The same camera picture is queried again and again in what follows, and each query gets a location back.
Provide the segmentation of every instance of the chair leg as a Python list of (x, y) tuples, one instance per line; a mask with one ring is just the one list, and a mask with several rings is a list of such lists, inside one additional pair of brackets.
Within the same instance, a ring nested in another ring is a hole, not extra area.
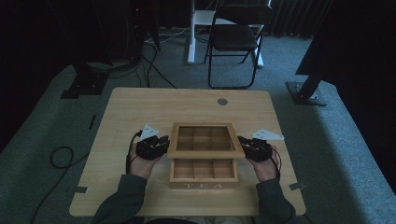
[(206, 53), (205, 53), (205, 59), (204, 59), (204, 63), (206, 63), (207, 52), (209, 51), (209, 45), (210, 45), (210, 37), (209, 37), (209, 40), (207, 41), (207, 46), (206, 46)]
[(210, 81), (212, 78), (212, 51), (213, 51), (213, 47), (212, 47), (212, 45), (210, 45), (210, 46), (209, 45), (207, 46), (207, 49), (209, 50), (209, 70), (207, 72), (207, 85), (209, 85), (210, 88), (214, 89), (214, 87), (212, 86), (212, 83)]
[(247, 59), (249, 53), (250, 53), (250, 51), (247, 52), (247, 54), (246, 54), (245, 57), (244, 57), (244, 60), (242, 60), (242, 62), (240, 62), (240, 63), (244, 63), (244, 62), (245, 62), (245, 60)]

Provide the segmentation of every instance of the person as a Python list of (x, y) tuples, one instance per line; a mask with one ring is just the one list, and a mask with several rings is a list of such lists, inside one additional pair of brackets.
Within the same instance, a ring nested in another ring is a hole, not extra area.
[[(133, 145), (132, 159), (129, 174), (121, 176), (116, 193), (105, 199), (99, 206), (92, 218), (92, 224), (108, 223), (134, 223), (134, 216), (143, 205), (145, 189), (148, 183), (152, 168), (161, 158), (153, 161), (143, 160), (136, 157), (135, 145)], [(276, 153), (272, 154), (273, 160), (278, 164)], [(253, 166), (259, 183), (256, 190), (259, 197), (259, 220), (264, 224), (296, 223), (295, 209), (291, 203), (285, 199), (279, 180), (276, 178), (277, 167), (271, 160), (255, 162), (247, 159)], [(188, 220), (175, 218), (153, 219), (148, 224), (156, 223), (196, 223)]]

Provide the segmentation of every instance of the black chair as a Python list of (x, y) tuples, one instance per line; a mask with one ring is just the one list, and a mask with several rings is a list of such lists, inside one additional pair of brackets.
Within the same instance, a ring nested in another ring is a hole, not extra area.
[[(269, 24), (273, 15), (271, 7), (266, 5), (226, 5), (218, 7), (213, 17), (209, 40), (207, 43), (206, 58), (209, 56), (208, 85), (212, 89), (247, 89), (256, 76), (256, 69), (262, 47), (263, 31)], [(219, 24), (223, 19), (232, 24)], [(218, 51), (246, 51), (246, 54), (213, 54), (213, 48)], [(214, 56), (244, 56), (241, 63), (245, 61), (250, 52), (257, 50), (254, 60), (253, 75), (246, 86), (213, 86), (212, 57)]]

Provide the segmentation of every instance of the black cable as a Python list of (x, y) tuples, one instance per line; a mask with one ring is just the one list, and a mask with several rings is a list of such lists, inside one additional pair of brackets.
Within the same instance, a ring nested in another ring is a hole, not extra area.
[(306, 218), (306, 220), (308, 220), (309, 223), (314, 224), (314, 222), (311, 220), (311, 218), (309, 218), (307, 214), (303, 214), (303, 216)]
[(167, 83), (169, 83), (169, 85), (171, 85), (173, 88), (177, 89), (177, 87), (176, 87), (174, 84), (172, 84), (172, 82), (170, 82), (170, 81), (169, 81), (169, 80), (157, 69), (157, 67), (155, 67), (154, 64), (153, 64), (155, 58), (157, 57), (157, 49), (156, 49), (154, 46), (152, 46), (152, 45), (150, 45), (150, 44), (148, 44), (148, 43), (145, 43), (145, 44), (148, 45), (148, 46), (150, 46), (150, 47), (152, 47), (152, 48), (154, 49), (154, 57), (153, 57), (153, 59), (152, 59), (151, 62), (150, 62), (145, 56), (141, 55), (141, 57), (142, 57), (144, 60), (146, 60), (146, 62), (149, 63), (148, 76), (147, 76), (148, 87), (149, 87), (149, 70), (151, 69), (151, 67), (153, 67), (153, 68), (155, 69), (155, 71), (157, 71), (157, 73), (158, 73)]
[[(58, 152), (61, 149), (67, 149), (70, 152), (70, 159), (67, 163), (66, 166), (60, 166), (55, 164), (55, 162), (53, 161), (54, 155), (56, 152)], [(41, 200), (40, 204), (37, 206), (37, 208), (35, 209), (35, 213), (33, 214), (32, 219), (30, 220), (30, 223), (33, 224), (35, 223), (35, 217), (38, 214), (38, 211), (40, 210), (41, 206), (43, 205), (44, 201), (46, 201), (48, 199), (48, 197), (51, 195), (51, 193), (56, 189), (56, 187), (58, 187), (58, 185), (61, 183), (61, 181), (64, 179), (64, 176), (66, 175), (67, 171), (69, 170), (69, 168), (71, 168), (72, 166), (76, 165), (77, 163), (81, 162), (82, 160), (84, 160), (85, 158), (87, 158), (90, 155), (90, 153), (85, 154), (83, 157), (81, 157), (79, 160), (73, 162), (74, 159), (74, 151), (73, 148), (71, 147), (57, 147), (55, 148), (50, 156), (49, 156), (49, 162), (50, 164), (56, 168), (56, 169), (64, 169), (64, 173), (61, 175), (61, 177), (58, 179), (58, 181), (55, 183), (55, 185), (49, 190), (49, 192), (44, 196), (44, 198)]]

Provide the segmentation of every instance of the box compartment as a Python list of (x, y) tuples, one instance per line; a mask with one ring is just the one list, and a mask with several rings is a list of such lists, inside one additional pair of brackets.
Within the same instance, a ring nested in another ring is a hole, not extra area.
[(244, 158), (231, 123), (175, 123), (168, 149), (171, 159)]
[(171, 161), (171, 189), (231, 189), (236, 183), (234, 159)]

